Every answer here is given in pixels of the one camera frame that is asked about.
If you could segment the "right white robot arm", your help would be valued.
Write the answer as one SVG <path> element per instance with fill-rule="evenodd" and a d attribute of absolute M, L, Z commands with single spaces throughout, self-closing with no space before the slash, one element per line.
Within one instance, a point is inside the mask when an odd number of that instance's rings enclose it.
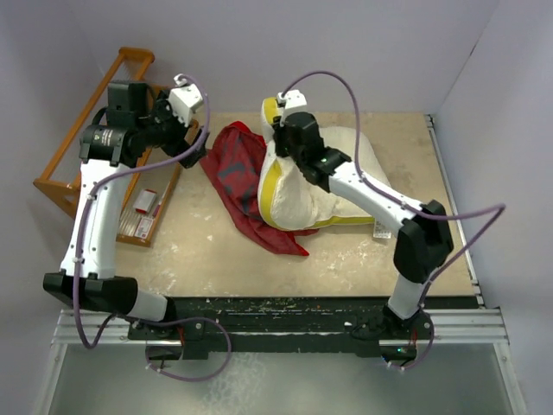
<path fill-rule="evenodd" d="M 324 144 L 309 112 L 276 116 L 271 128 L 276 154 L 290 157 L 306 182 L 350 201 L 396 238 L 393 264 L 398 277 L 383 314 L 385 331 L 404 338 L 415 328 L 430 278 L 454 249 L 449 225 L 438 219 L 445 207 L 435 200 L 411 199 L 357 169 L 350 156 Z"/>

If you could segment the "white yellow pillow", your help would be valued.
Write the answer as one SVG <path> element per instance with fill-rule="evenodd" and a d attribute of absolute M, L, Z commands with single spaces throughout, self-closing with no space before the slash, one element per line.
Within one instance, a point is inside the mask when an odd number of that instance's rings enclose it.
<path fill-rule="evenodd" d="M 262 219 L 284 231 L 302 231 L 332 225 L 364 225 L 374 219 L 343 198 L 329 194 L 306 181 L 290 157 L 279 157 L 269 121 L 280 115 L 277 99 L 264 99 L 261 110 L 262 136 L 266 144 L 257 202 Z M 326 145 L 353 158 L 356 132 L 354 128 L 323 125 L 320 134 Z M 380 182 L 390 186 L 369 139 L 360 133 L 359 161 L 361 168 Z"/>

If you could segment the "red printed pillowcase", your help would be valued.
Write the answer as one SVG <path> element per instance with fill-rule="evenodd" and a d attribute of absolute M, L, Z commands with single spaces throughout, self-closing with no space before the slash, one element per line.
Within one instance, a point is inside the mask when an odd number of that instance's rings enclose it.
<path fill-rule="evenodd" d="M 240 121 L 225 126 L 200 166 L 215 188 L 234 226 L 249 240 L 274 254 L 307 257 L 296 242 L 314 230 L 283 231 L 267 224 L 257 202 L 257 188 L 266 152 L 263 137 Z"/>

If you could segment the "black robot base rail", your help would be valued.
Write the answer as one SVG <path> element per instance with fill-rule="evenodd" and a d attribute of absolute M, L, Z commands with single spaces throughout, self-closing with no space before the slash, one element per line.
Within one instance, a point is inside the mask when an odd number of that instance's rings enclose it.
<path fill-rule="evenodd" d="M 436 334 L 436 310 L 474 310 L 474 297 L 430 297 L 401 322 L 386 297 L 173 297 L 164 327 L 132 318 L 132 341 L 154 360 L 205 360 L 211 353 L 355 354 L 414 359 L 414 342 Z"/>

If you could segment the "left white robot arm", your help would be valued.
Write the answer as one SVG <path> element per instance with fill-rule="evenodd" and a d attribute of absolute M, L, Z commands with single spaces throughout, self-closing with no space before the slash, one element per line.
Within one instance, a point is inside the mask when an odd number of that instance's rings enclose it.
<path fill-rule="evenodd" d="M 80 136 L 80 192 L 64 259 L 57 272 L 45 274 L 43 289 L 66 306 L 146 320 L 159 339 L 175 334 L 178 319 L 169 300 L 141 290 L 135 278 L 116 274 L 120 215 L 132 175 L 146 168 L 138 160 L 160 148 L 170 163 L 195 162 L 208 133 L 192 143 L 185 136 L 206 94 L 191 77 L 178 74 L 170 89 L 154 92 L 144 81 L 115 80 L 107 104 Z"/>

